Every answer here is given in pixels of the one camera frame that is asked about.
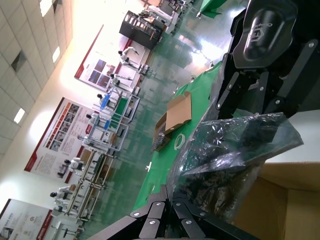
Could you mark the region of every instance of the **clear plastic bag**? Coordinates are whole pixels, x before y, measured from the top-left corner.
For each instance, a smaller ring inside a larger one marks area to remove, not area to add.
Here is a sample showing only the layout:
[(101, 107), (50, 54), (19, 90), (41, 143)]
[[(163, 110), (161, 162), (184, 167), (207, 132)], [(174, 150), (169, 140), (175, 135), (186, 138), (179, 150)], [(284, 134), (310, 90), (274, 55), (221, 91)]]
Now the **clear plastic bag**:
[(168, 196), (187, 194), (231, 223), (264, 162), (302, 144), (282, 113), (200, 122), (169, 171)]

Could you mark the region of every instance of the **black cabinet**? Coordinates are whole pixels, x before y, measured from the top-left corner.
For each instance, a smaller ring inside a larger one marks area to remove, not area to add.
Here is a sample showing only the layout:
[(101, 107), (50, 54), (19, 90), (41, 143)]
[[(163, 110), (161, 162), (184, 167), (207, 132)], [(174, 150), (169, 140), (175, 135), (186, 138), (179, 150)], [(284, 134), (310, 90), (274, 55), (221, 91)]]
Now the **black cabinet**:
[(161, 39), (162, 29), (128, 11), (119, 33), (152, 50)]

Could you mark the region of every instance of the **ceiling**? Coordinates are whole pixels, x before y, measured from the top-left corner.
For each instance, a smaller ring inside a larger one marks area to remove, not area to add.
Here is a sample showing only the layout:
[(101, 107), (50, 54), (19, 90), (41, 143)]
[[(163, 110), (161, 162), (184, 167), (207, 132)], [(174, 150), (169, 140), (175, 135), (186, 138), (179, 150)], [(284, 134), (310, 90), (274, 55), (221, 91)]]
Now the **ceiling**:
[(0, 160), (73, 38), (76, 1), (51, 1), (0, 0)]

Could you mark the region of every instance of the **wall poster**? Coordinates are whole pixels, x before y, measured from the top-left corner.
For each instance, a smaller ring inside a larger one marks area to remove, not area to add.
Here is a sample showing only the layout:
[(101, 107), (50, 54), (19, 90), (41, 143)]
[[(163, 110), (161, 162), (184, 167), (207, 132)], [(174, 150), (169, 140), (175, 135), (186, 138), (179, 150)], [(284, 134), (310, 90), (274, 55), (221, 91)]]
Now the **wall poster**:
[(109, 86), (109, 75), (117, 70), (120, 63), (118, 51), (130, 42), (120, 33), (110, 35), (103, 25), (74, 77), (105, 91)]
[(52, 220), (51, 210), (9, 199), (0, 213), (0, 240), (43, 240)]
[(64, 161), (81, 154), (82, 141), (78, 136), (86, 135), (86, 115), (93, 112), (63, 97), (24, 170), (67, 183), (71, 172)]

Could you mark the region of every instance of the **shiny floor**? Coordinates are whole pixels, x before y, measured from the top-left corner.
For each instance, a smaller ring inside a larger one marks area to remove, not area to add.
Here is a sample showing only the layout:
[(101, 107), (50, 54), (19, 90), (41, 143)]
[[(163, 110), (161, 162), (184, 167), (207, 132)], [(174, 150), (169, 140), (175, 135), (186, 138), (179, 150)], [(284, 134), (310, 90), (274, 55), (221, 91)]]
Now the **shiny floor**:
[(155, 124), (166, 111), (173, 91), (190, 82), (191, 75), (206, 70), (210, 61), (220, 61), (228, 51), (232, 20), (244, 7), (236, 0), (227, 0), (217, 9), (221, 15), (198, 19), (201, 3), (196, 0), (194, 9), (184, 14), (175, 35), (166, 35), (154, 49), (149, 62), (153, 76), (140, 85), (141, 101), (136, 115), (118, 161), (112, 165), (115, 169), (108, 188), (100, 195), (81, 239), (88, 239), (132, 211), (152, 158)]

